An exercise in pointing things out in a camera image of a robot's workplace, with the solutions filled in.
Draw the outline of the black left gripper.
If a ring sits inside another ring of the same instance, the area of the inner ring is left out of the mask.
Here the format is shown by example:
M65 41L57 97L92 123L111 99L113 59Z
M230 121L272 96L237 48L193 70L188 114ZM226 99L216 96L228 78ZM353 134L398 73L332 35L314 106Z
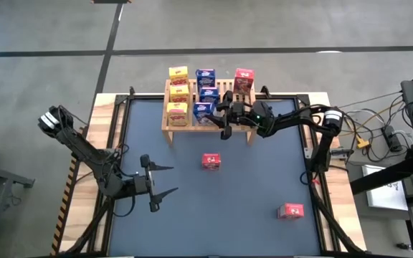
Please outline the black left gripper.
M153 162L148 154L144 154L140 157L141 167L145 169L144 174L139 172L128 174L124 173L124 176L128 177L133 181L134 188L138 195L148 194L150 196L150 210L151 212L157 212L160 209L160 203L163 201L163 198L172 192L178 190L178 188L172 188L167 191L155 194L153 187L155 186L152 172L153 171L164 171L173 169L170 166L159 166Z

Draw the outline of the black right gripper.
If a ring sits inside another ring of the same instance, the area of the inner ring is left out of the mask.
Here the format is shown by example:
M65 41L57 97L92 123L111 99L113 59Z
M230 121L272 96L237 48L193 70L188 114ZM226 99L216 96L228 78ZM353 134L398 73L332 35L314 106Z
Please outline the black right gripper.
M228 140L232 135L231 125L248 126L251 128L261 128L262 116L256 113L251 105L244 102L233 102L233 92L228 90L224 93L222 101L216 104L217 110L226 110L227 116L221 117L216 115L207 115L206 118L215 124L218 128L222 129L220 138L222 140Z

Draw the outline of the blue Frosted Flakes cereal box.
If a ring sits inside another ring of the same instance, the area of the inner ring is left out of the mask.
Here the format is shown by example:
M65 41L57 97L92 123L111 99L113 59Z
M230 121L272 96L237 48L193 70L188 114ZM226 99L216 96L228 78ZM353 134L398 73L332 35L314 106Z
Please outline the blue Frosted Flakes cereal box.
M216 87L215 69L197 69L195 75L199 90L204 87Z
M199 93L200 102L211 102L215 105L219 102L219 90L217 87L203 87Z
M214 103L195 102L193 106L193 114L198 124L213 125L213 122L210 119L208 119L207 116L214 114Z

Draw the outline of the red Froot Loops cereal box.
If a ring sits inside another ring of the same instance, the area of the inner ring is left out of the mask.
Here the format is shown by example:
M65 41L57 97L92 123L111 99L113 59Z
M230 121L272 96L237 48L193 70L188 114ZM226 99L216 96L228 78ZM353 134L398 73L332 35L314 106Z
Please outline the red Froot Loops cereal box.
M201 159L201 167L204 170L217 171L221 166L221 162L219 153L204 153Z
M299 219L304 217L304 205L285 203L277 209L279 219Z
M234 76L233 92L240 95L248 95L255 79L255 71L245 68L237 68Z

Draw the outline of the yellow Corn Pops cereal box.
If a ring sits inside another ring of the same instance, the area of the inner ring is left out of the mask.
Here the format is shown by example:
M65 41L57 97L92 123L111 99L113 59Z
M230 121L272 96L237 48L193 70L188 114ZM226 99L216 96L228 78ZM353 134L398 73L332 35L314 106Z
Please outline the yellow Corn Pops cereal box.
M187 85L189 83L188 67L170 67L168 69L168 77L172 85Z
M166 107L168 124L170 126L186 126L188 104L185 102L169 102Z
M170 102L188 102L190 87L189 85L171 85L169 94Z

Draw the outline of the wooden slatted shelf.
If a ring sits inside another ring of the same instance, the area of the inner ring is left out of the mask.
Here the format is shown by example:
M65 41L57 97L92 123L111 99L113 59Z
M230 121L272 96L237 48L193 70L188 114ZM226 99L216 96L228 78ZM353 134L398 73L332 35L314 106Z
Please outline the wooden slatted shelf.
M193 105L194 102L199 100L199 93L196 85L195 79L189 80L189 94L190 99L188 101L189 107L186 113L186 125L185 126L173 126L170 125L169 115L167 112L167 105L169 104L169 92L170 92L171 81L169 79L165 82L164 96L163 96L163 116L161 121L161 131L169 145L173 145L174 133L213 133L220 132L215 125L200 125L194 117ZM216 79L216 86L220 93L220 102L223 100L223 94L228 90L233 90L234 80L233 79ZM250 93L248 95L233 94L234 102L244 102L248 105L252 105L256 101L255 94L255 84L252 83ZM246 133L247 144L252 145L257 136L256 128L246 128L243 125L231 125L233 133Z

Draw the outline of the black power strip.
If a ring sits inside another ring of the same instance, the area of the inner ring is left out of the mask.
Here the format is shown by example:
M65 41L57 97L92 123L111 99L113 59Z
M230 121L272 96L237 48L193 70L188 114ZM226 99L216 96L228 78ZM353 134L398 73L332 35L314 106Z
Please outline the black power strip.
M394 132L394 128L391 125L385 125L381 131L391 152L399 152L403 150L401 143Z

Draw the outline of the black stand beam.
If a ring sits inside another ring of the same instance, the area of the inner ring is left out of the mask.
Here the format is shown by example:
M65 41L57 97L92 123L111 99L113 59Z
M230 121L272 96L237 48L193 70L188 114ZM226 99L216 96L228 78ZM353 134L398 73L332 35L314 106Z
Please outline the black stand beam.
M406 157L400 163L381 169L375 173L350 182L352 194L356 195L365 191L401 181L413 175L413 145L407 151Z

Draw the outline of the white board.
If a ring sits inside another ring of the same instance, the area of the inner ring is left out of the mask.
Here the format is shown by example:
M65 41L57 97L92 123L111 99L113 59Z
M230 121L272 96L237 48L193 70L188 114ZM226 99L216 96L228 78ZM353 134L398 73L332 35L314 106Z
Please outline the white board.
M396 181L366 192L369 207L408 211L403 183Z

